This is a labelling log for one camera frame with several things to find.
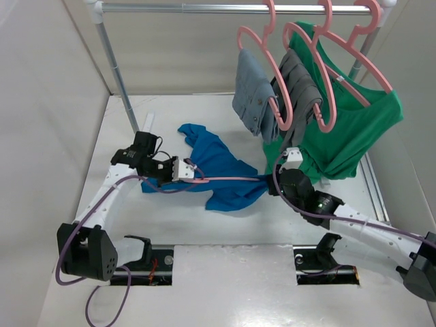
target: clothing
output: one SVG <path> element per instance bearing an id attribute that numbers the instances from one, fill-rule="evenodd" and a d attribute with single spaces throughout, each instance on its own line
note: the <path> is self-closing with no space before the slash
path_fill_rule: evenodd
<path id="1" fill-rule="evenodd" d="M 310 38 L 313 37 L 312 24 L 305 22 L 297 24 L 306 31 Z M 290 41 L 290 48 L 298 54 L 322 94 L 324 104 L 321 110 L 324 121 L 327 123 L 330 119 L 328 98 L 312 54 L 297 33 L 294 33 Z M 319 42 L 317 49 L 323 62 L 359 91 L 369 101 L 370 106 L 363 107 L 345 87 L 332 79 L 337 105 L 336 124 L 333 130 L 326 134 L 320 131 L 317 122 L 313 120 L 307 126 L 305 137 L 299 146 L 303 156 L 300 169 L 311 179 L 312 183 L 319 181 L 321 176 L 329 179 L 355 177 L 362 156 L 385 131 L 403 120 L 403 108 L 395 91 L 386 93 L 360 86 L 334 65 Z M 277 144 L 264 145 L 270 169 L 279 155 L 278 151 L 274 151 L 274 147 L 277 148 Z"/>
<path id="2" fill-rule="evenodd" d="M 318 104 L 321 108 L 322 96 L 294 50 L 289 49 L 286 52 L 281 60 L 279 70 L 289 93 L 294 113 L 291 127 L 287 131 L 280 131 L 280 136 L 283 138 L 280 150 L 284 151 L 286 148 L 297 146 L 302 142 L 306 125 L 312 121 L 313 105 Z M 275 94 L 278 95 L 280 115 L 283 120 L 286 120 L 285 102 L 275 77 L 271 81 L 271 85 Z"/>
<path id="3" fill-rule="evenodd" d="M 267 144 L 279 136 L 279 127 L 268 105 L 270 98 L 277 104 L 272 89 L 262 66 L 249 50 L 242 49 L 238 57 L 232 106 L 245 127 L 254 136 L 262 133 Z"/>
<path id="4" fill-rule="evenodd" d="M 206 177 L 255 177 L 253 181 L 210 181 L 198 184 L 190 192 L 213 190 L 212 197 L 206 203 L 206 210 L 235 211 L 253 204 L 268 188 L 266 177 L 258 175 L 258 171 L 241 160 L 237 160 L 218 136 L 207 131 L 205 126 L 184 124 L 179 132 L 186 135 L 185 141 L 192 146 L 190 159 Z M 149 179 L 154 185 L 156 180 Z M 184 189 L 190 183 L 172 183 L 162 189 Z M 154 193 L 146 183 L 142 183 L 144 193 Z"/>

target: clothing rack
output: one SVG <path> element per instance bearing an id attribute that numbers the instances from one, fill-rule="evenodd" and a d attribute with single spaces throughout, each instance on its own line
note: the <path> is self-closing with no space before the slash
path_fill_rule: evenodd
<path id="1" fill-rule="evenodd" d="M 84 0 L 86 3 L 91 20 L 97 28 L 97 32 L 102 41 L 106 57 L 112 68 L 112 73 L 116 82 L 116 87 L 119 90 L 123 105 L 129 118 L 131 127 L 136 133 L 140 130 L 138 122 L 129 101 L 127 90 L 123 82 L 118 63 L 116 62 L 112 46 L 110 45 L 109 37 L 103 22 L 103 14 L 111 12 L 154 12 L 154 13 L 182 13 L 182 14 L 268 14 L 266 5 L 236 5 L 236 4 L 158 4 L 158 3 L 104 3 L 100 0 Z M 379 26 L 374 32 L 367 35 L 362 48 L 360 49 L 363 55 L 367 55 L 371 49 L 378 31 L 384 25 L 391 12 L 396 5 L 396 0 L 379 0 L 383 15 L 380 19 Z M 323 15 L 325 14 L 324 6 L 322 5 L 276 5 L 276 14 L 298 14 L 298 15 Z M 369 15 L 368 7 L 361 5 L 334 5 L 332 7 L 334 15 L 346 16 L 361 16 Z M 351 79 L 355 79 L 361 64 L 355 61 L 349 73 Z"/>

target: green fabric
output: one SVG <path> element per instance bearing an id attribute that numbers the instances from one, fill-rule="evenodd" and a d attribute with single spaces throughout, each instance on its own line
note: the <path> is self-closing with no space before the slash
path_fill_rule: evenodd
<path id="1" fill-rule="evenodd" d="M 312 24 L 305 22 L 297 24 L 310 38 L 313 37 Z M 290 41 L 290 48 L 297 52 L 322 94 L 324 103 L 321 111 L 327 123 L 330 119 L 328 99 L 312 54 L 297 33 L 294 33 Z M 336 80 L 332 81 L 337 106 L 337 120 L 333 130 L 327 134 L 321 132 L 317 121 L 313 119 L 307 126 L 305 137 L 299 145 L 303 156 L 300 169 L 312 183 L 318 182 L 321 176 L 329 179 L 355 177 L 362 156 L 385 131 L 403 120 L 403 108 L 395 91 L 387 94 L 385 91 L 371 90 L 356 84 L 327 57 L 319 42 L 317 49 L 326 65 L 344 77 L 371 105 L 363 107 L 342 85 Z M 271 173 L 274 162 L 279 156 L 282 141 L 283 139 L 280 138 L 272 144 L 264 144 L 268 162 L 267 174 Z"/>

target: white table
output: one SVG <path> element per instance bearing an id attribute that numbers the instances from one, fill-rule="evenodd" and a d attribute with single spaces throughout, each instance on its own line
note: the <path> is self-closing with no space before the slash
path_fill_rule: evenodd
<path id="1" fill-rule="evenodd" d="M 140 125 L 155 113 L 152 132 L 162 150 L 188 157 L 177 132 L 196 123 L 219 135 L 230 151 L 263 172 L 266 160 L 233 113 L 231 95 L 133 96 Z M 101 185 L 117 149 L 133 142 L 119 98 L 108 102 L 87 181 L 83 210 Z M 332 193 L 360 212 L 374 215 L 367 186 L 356 178 L 332 181 Z M 235 213 L 204 210 L 210 192 L 129 195 L 110 236 L 145 236 L 154 245 L 175 247 L 173 285 L 136 286 L 115 326 L 434 326 L 427 303 L 402 285 L 359 269 L 361 286 L 296 285 L 291 244 L 317 244 L 325 230 L 308 224 L 280 198 L 264 194 Z M 52 279 L 39 326 L 86 326 L 84 304 L 96 281 L 61 287 Z M 106 325 L 125 288 L 104 287 L 91 305 L 91 318 Z"/>

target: gray cloth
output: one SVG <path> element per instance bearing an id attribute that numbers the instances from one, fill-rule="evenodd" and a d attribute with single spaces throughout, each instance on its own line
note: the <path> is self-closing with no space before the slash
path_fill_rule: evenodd
<path id="1" fill-rule="evenodd" d="M 295 51 L 289 49 L 281 60 L 279 70 L 289 93 L 294 118 L 291 127 L 287 131 L 280 131 L 283 143 L 280 151 L 289 146 L 298 146 L 305 136 L 306 125 L 312 121 L 313 105 L 322 106 L 322 96 L 315 82 L 309 75 Z M 285 121 L 287 117 L 285 102 L 276 78 L 271 81 L 272 89 L 279 101 L 280 115 Z"/>
<path id="2" fill-rule="evenodd" d="M 232 106 L 245 127 L 254 136 L 262 133 L 267 144 L 279 137 L 277 122 L 268 105 L 270 98 L 277 103 L 272 89 L 262 66 L 249 50 L 242 49 L 238 57 Z"/>

